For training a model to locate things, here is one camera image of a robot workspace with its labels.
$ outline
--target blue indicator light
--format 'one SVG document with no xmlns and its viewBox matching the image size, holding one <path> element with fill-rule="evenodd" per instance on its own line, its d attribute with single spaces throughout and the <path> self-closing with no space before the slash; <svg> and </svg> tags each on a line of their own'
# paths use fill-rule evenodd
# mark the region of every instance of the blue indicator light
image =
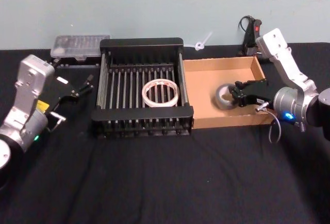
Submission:
<svg viewBox="0 0 330 224">
<path fill-rule="evenodd" d="M 293 116 L 291 113 L 286 113 L 286 114 L 284 115 L 284 117 L 286 117 L 286 118 L 289 119 L 289 120 L 293 120 L 293 119 L 294 119 L 294 116 Z"/>
</svg>

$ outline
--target duct tape roll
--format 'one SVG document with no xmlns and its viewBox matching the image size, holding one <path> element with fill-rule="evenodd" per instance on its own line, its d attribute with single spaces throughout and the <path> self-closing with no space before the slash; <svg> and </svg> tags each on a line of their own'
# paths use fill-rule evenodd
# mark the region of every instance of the duct tape roll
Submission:
<svg viewBox="0 0 330 224">
<path fill-rule="evenodd" d="M 235 87 L 234 84 L 223 84 L 220 87 L 217 88 L 216 90 L 216 103 L 218 108 L 222 109 L 222 110 L 230 110 L 230 109 L 234 109 L 237 107 L 238 102 L 234 99 L 232 100 L 227 100 L 224 97 L 227 96 L 231 96 L 231 93 L 229 92 L 229 87 Z"/>
</svg>

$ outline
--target white zip tie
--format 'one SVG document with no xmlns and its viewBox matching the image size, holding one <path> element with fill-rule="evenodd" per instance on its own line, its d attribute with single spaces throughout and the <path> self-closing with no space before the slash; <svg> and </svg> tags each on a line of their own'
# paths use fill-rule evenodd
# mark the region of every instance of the white zip tie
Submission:
<svg viewBox="0 0 330 224">
<path fill-rule="evenodd" d="M 195 50 L 203 50 L 206 42 L 209 40 L 212 34 L 213 32 L 210 32 L 203 42 L 198 41 L 195 45 L 185 44 L 184 47 L 192 47 L 195 48 Z"/>
</svg>

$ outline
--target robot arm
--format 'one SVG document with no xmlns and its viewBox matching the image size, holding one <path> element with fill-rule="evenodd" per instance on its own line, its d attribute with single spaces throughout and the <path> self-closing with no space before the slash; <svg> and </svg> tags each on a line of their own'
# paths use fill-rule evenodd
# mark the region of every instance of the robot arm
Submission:
<svg viewBox="0 0 330 224">
<path fill-rule="evenodd" d="M 54 72 L 51 65 L 34 55 L 21 61 L 14 105 L 0 127 L 0 185 L 6 183 L 35 136 L 47 126 L 46 116 L 36 106 Z"/>
<path fill-rule="evenodd" d="M 15 170 L 36 137 L 48 126 L 50 116 L 58 119 L 54 128 L 66 118 L 55 110 L 64 101 L 78 101 L 88 94 L 93 85 L 89 76 L 80 89 L 61 78 L 54 79 L 52 65 L 30 55 L 21 61 L 18 80 L 15 83 L 16 97 L 2 126 L 0 126 L 0 187 Z"/>
<path fill-rule="evenodd" d="M 275 29 L 256 43 L 264 57 L 270 58 L 287 87 L 275 90 L 267 80 L 236 82 L 230 90 L 240 107 L 257 104 L 256 111 L 273 109 L 280 120 L 295 124 L 304 131 L 306 125 L 323 127 L 324 136 L 330 140 L 330 89 L 320 95 L 313 80 L 303 74 L 291 54 L 283 35 Z"/>
</svg>

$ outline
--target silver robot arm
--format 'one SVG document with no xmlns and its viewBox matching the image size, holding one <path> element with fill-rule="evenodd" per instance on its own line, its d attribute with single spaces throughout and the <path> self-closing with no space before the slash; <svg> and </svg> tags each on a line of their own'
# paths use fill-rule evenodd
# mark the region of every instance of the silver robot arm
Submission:
<svg viewBox="0 0 330 224">
<path fill-rule="evenodd" d="M 319 95 L 316 85 L 299 70 L 281 31 L 276 28 L 259 37 L 256 43 L 262 55 L 275 64 L 282 81 L 287 85 L 275 95 L 274 110 L 281 117 L 286 115 L 292 118 L 301 131 L 305 130 L 307 124 L 317 126 L 317 118 L 314 118 Z"/>
<path fill-rule="evenodd" d="M 14 105 L 0 127 L 0 185 L 6 182 L 9 171 L 31 146 L 36 135 L 47 126 L 46 116 L 36 106 L 54 72 L 50 64 L 34 55 L 21 61 Z"/>
</svg>

